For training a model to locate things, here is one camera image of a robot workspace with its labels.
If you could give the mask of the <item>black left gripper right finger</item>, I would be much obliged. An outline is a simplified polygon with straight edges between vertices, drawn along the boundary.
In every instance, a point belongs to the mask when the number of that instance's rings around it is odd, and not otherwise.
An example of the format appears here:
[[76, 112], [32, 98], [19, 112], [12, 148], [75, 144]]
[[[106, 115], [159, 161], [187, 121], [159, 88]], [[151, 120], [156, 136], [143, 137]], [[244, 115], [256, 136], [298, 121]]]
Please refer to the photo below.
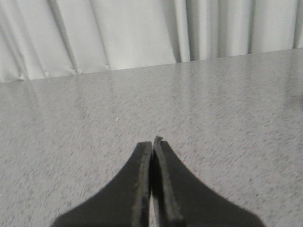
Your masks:
[[160, 227], [264, 226], [257, 215], [203, 184], [161, 137], [156, 137], [153, 144], [151, 175]]

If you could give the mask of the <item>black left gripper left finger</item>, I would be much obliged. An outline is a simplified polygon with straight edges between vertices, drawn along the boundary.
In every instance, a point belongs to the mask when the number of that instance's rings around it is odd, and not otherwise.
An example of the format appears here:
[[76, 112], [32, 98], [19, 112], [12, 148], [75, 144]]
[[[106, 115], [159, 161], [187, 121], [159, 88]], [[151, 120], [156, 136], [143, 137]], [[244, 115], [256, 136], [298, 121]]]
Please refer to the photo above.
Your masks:
[[60, 215], [53, 227], [147, 227], [152, 143], [139, 142], [117, 175], [97, 194]]

